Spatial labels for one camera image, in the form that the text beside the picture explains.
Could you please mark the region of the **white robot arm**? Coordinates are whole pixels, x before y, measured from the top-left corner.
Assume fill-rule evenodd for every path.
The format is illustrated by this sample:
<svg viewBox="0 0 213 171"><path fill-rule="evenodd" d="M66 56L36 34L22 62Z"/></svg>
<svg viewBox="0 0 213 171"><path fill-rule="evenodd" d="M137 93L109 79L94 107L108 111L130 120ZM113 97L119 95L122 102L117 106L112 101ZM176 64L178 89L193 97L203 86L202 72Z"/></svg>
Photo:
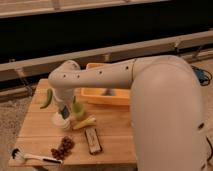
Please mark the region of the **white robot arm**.
<svg viewBox="0 0 213 171"><path fill-rule="evenodd" d="M205 133L200 83L184 59L160 55L86 70L68 60L48 81L59 107L75 88L128 89L138 171L207 171L213 142Z"/></svg>

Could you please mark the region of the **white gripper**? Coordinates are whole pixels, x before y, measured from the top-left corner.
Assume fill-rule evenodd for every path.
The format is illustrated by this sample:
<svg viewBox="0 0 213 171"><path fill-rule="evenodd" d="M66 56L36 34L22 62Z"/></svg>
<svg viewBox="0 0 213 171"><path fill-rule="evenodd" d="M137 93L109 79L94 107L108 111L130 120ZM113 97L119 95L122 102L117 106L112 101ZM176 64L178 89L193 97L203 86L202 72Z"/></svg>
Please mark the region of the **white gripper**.
<svg viewBox="0 0 213 171"><path fill-rule="evenodd" d="M68 111L71 111L71 103L73 101L74 90L73 89L54 89L53 97L55 104L62 111L64 108L67 108Z"/></svg>

